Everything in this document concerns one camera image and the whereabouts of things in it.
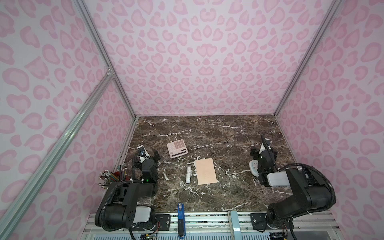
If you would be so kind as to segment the white glue stick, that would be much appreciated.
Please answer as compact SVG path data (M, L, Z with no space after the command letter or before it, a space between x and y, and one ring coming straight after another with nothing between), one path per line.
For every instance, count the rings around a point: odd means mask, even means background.
M186 184L189 184L191 182L191 176L192 176L192 167L187 167L187 173L186 173Z

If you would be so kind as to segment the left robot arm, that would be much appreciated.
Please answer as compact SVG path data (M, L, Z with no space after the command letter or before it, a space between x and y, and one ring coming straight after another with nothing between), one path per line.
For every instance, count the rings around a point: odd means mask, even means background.
M132 158L132 177L111 183L95 215L95 225L107 232L134 227L151 231L157 225L155 209L140 206L142 198L154 197L158 190L159 152L151 156L144 146Z

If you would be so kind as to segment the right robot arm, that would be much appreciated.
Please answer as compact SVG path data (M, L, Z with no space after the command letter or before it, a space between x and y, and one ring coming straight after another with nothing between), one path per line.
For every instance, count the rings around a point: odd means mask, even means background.
M279 167L276 163L278 153L271 146L271 140L261 136L261 145L254 145L250 155L253 160L249 166L253 176L264 187L289 187L292 194L284 200L268 205L262 220L255 220L256 230L264 232L267 228L293 228L295 218L323 212L337 201L331 181L315 167L292 163Z

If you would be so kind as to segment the peach pink envelope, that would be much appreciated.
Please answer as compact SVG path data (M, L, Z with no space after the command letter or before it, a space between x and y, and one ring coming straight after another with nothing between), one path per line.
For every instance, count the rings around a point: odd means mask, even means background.
M215 184L219 181L216 177L213 159L202 159L195 161L198 185Z

